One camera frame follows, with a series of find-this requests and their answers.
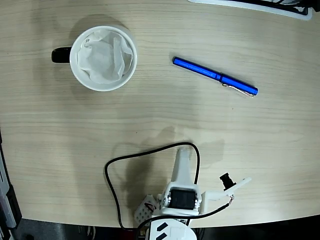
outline wire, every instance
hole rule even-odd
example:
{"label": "wire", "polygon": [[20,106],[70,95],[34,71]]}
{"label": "wire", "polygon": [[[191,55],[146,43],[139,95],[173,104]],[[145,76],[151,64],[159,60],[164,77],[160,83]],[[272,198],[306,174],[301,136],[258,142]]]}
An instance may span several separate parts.
{"label": "wire", "polygon": [[280,4],[280,3],[282,3],[284,0],[280,0],[280,1],[277,1],[277,2],[275,2],[274,4]]}
{"label": "wire", "polygon": [[139,239],[139,232],[141,231],[141,229],[146,225],[149,224],[153,221],[157,221],[157,220],[162,220],[162,219],[188,219],[188,220],[192,220],[192,219],[202,219],[202,218],[206,218],[209,217],[211,215],[217,214],[220,211],[226,209],[227,207],[230,206],[230,203],[228,202],[227,204],[219,207],[218,209],[205,213],[205,214],[201,214],[201,215],[196,215],[196,216],[176,216],[176,215],[162,215],[162,216],[155,216],[152,218],[149,218],[145,221],[143,221],[142,223],[140,223],[140,225],[137,227],[135,235],[134,235],[134,240],[138,240]]}
{"label": "wire", "polygon": [[201,237],[200,237],[200,240],[203,240],[204,239],[204,236],[205,236],[205,228],[202,228],[202,234],[201,234]]}
{"label": "wire", "polygon": [[[127,227],[124,227],[124,225],[122,224],[122,219],[121,219],[121,212],[120,212],[120,205],[119,205],[119,201],[118,201],[118,198],[117,198],[117,195],[116,195],[116,192],[115,192],[115,189],[110,181],[110,178],[109,178],[109,173],[108,173],[108,167],[110,166],[110,164],[116,162],[116,161],[120,161],[120,160],[124,160],[124,159],[131,159],[131,158],[137,158],[137,157],[142,157],[142,156],[145,156],[145,155],[149,155],[149,154],[155,154],[155,153],[158,153],[158,152],[161,152],[161,151],[164,151],[164,150],[167,150],[167,149],[171,149],[171,148],[175,148],[175,147],[178,147],[178,146],[191,146],[193,147],[195,153],[196,153],[196,170],[195,170],[195,176],[194,176],[194,184],[197,184],[198,183],[198,178],[199,178],[199,170],[200,170],[200,153],[199,153],[199,150],[197,148],[196,145],[194,145],[193,143],[191,142],[177,142],[177,143],[173,143],[173,144],[170,144],[170,145],[167,145],[167,146],[163,146],[163,147],[160,147],[160,148],[157,148],[157,149],[154,149],[154,150],[150,150],[150,151],[145,151],[145,152],[141,152],[141,153],[136,153],[136,154],[131,154],[131,155],[126,155],[126,156],[120,156],[120,157],[116,157],[110,161],[108,161],[105,166],[104,166],[104,174],[105,174],[105,178],[109,184],[109,187],[110,187],[110,190],[112,192],[112,195],[113,195],[113,198],[114,198],[114,201],[115,201],[115,205],[116,205],[116,211],[117,211],[117,215],[118,215],[118,221],[119,221],[119,225],[120,227],[125,230],[125,231],[133,231],[133,229],[131,228],[127,228]],[[164,218],[161,218],[161,219],[165,219],[165,218],[177,218],[177,216],[161,216],[161,217],[164,217]],[[154,221],[154,220],[151,220],[151,219],[154,219],[154,218],[158,218],[158,217],[153,217],[153,218],[149,218],[150,222]]]}

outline mug handle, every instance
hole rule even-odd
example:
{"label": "mug handle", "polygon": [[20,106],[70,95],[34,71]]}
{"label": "mug handle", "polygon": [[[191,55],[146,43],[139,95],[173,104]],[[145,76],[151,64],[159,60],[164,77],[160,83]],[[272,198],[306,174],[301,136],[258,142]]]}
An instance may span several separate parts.
{"label": "mug handle", "polygon": [[58,47],[51,53],[51,60],[57,64],[70,63],[70,46]]}

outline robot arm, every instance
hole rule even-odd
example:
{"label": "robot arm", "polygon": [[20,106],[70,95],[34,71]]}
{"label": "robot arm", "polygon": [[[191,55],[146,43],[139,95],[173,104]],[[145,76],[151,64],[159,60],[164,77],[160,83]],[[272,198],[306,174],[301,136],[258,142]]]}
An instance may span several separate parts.
{"label": "robot arm", "polygon": [[[152,217],[197,216],[207,212],[209,200],[217,201],[223,197],[234,198],[234,192],[251,178],[234,183],[228,173],[220,177],[225,186],[224,191],[205,191],[200,193],[199,187],[190,178],[190,151],[186,147],[179,148],[176,153],[171,182],[163,194],[157,196],[157,206]],[[150,223],[146,240],[196,240],[197,237],[186,225],[185,219],[160,219]]]}

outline table surface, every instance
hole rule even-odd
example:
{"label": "table surface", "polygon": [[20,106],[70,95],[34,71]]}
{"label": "table surface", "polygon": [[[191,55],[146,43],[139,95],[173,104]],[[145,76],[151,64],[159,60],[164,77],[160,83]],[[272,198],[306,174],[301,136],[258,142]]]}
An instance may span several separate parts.
{"label": "table surface", "polygon": [[[202,191],[222,190],[226,172],[252,177],[230,208],[193,227],[320,214],[320,14],[302,21],[186,0],[4,0],[0,13],[2,146],[24,218],[118,227],[105,163],[179,141],[199,147]],[[135,36],[138,65],[125,86],[95,92],[51,51],[108,24]],[[173,66],[173,56],[259,94]],[[175,153],[110,167],[125,226],[146,194],[164,190]]]}

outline black cable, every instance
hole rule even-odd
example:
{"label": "black cable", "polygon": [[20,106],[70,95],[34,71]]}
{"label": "black cable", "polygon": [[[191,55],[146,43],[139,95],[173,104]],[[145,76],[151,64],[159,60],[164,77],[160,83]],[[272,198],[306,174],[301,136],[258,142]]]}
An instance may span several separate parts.
{"label": "black cable", "polygon": [[178,147],[178,146],[185,146],[185,145],[188,145],[188,146],[191,146],[193,147],[193,149],[195,150],[196,152],[196,170],[195,170],[195,176],[194,176],[194,184],[197,184],[198,183],[198,178],[199,178],[199,170],[200,170],[200,153],[199,153],[199,150],[197,148],[196,145],[194,145],[193,143],[191,142],[177,142],[177,143],[173,143],[173,144],[170,144],[170,145],[167,145],[167,146],[163,146],[163,147],[160,147],[160,148],[157,148],[157,149],[154,149],[154,150],[150,150],[150,151],[145,151],[145,152],[141,152],[141,153],[136,153],[136,154],[131,154],[131,155],[126,155],[126,156],[120,156],[120,157],[116,157],[110,161],[108,161],[105,166],[104,166],[104,174],[105,174],[105,178],[109,184],[109,187],[110,187],[110,190],[112,192],[112,195],[113,195],[113,198],[114,198],[114,201],[115,201],[115,205],[116,205],[116,210],[117,210],[117,215],[118,215],[118,221],[119,221],[119,225],[120,227],[125,230],[125,231],[133,231],[131,228],[127,228],[127,227],[124,227],[124,225],[122,224],[122,220],[121,220],[121,212],[120,212],[120,205],[119,205],[119,201],[118,201],[118,198],[117,198],[117,195],[116,195],[116,192],[115,192],[115,189],[114,187],[112,186],[112,183],[110,181],[110,178],[109,178],[109,174],[108,174],[108,167],[110,164],[116,162],[116,161],[120,161],[120,160],[124,160],[124,159],[131,159],[131,158],[137,158],[137,157],[142,157],[142,156],[145,156],[145,155],[149,155],[149,154],[155,154],[155,153],[158,153],[158,152],[161,152],[161,151],[164,151],[164,150],[167,150],[167,149],[171,149],[171,148],[174,148],[174,147]]}
{"label": "black cable", "polygon": [[220,211],[226,209],[227,207],[229,207],[230,203],[227,203],[221,207],[219,207],[218,209],[205,213],[205,214],[201,214],[201,215],[196,215],[196,216],[176,216],[176,215],[162,215],[162,216],[155,216],[152,218],[149,218],[145,221],[143,221],[142,223],[140,223],[140,225],[137,227],[135,235],[134,235],[134,240],[138,240],[139,239],[139,233],[141,231],[141,229],[146,225],[149,224],[153,221],[156,220],[162,220],[162,219],[188,219],[188,220],[193,220],[193,219],[202,219],[202,218],[206,218],[209,217],[211,215],[217,214]]}
{"label": "black cable", "polygon": [[202,235],[201,235],[201,238],[200,238],[200,240],[203,240],[204,239],[204,236],[205,236],[205,228],[202,228]]}
{"label": "black cable", "polygon": [[230,0],[234,2],[241,2],[241,3],[246,3],[246,4],[255,4],[255,5],[260,5],[260,6],[265,6],[265,7],[271,7],[271,8],[278,8],[278,9],[290,9],[290,8],[295,8],[295,7],[302,7],[304,8],[305,5],[302,3],[302,1],[294,3],[294,4],[280,4],[281,0],[278,2],[272,2],[272,1],[265,1],[265,0]]}
{"label": "black cable", "polygon": [[284,0],[279,0],[277,2],[275,2],[274,4],[281,4]]}

